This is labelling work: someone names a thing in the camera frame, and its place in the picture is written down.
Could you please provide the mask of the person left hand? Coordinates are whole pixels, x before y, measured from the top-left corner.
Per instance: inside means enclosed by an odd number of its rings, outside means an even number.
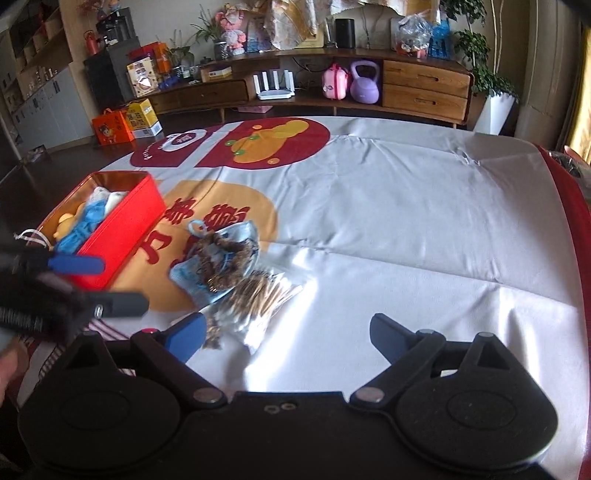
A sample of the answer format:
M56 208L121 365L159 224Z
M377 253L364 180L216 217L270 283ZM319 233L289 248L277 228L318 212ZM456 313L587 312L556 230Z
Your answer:
M10 383L23 375L29 366L26 346L13 338L0 355L0 405L3 404Z

